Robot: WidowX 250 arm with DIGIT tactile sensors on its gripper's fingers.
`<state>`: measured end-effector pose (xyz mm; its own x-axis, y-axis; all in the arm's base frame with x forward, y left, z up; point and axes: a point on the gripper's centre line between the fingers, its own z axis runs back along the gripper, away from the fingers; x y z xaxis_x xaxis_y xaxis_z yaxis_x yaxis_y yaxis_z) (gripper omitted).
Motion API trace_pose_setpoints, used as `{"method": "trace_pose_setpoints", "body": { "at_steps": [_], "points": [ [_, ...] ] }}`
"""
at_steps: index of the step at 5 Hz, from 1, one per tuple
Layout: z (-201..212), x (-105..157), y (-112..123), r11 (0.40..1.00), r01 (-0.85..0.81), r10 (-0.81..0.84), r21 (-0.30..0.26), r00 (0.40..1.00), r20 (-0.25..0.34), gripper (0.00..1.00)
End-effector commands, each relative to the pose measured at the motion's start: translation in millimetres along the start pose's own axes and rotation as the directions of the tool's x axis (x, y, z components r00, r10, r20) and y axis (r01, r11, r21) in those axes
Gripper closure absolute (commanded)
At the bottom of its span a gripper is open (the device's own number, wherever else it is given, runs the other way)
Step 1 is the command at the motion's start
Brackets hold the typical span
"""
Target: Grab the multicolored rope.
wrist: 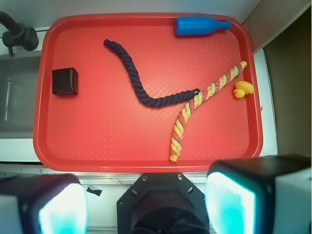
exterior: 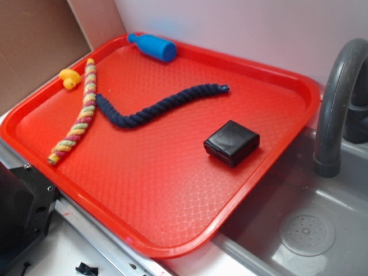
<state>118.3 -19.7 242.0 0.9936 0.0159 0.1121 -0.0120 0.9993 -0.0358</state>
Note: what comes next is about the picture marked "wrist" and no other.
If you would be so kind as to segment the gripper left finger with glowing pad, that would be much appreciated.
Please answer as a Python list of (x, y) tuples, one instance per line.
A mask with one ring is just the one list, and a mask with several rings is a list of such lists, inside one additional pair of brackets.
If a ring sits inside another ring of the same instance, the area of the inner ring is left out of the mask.
[(85, 234), (85, 188), (73, 174), (0, 180), (2, 234)]

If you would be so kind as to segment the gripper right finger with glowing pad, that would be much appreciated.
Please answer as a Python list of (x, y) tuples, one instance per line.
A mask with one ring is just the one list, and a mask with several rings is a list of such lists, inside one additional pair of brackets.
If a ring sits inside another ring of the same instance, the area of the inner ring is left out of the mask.
[(309, 234), (311, 159), (286, 155), (217, 160), (207, 173), (205, 203), (218, 234)]

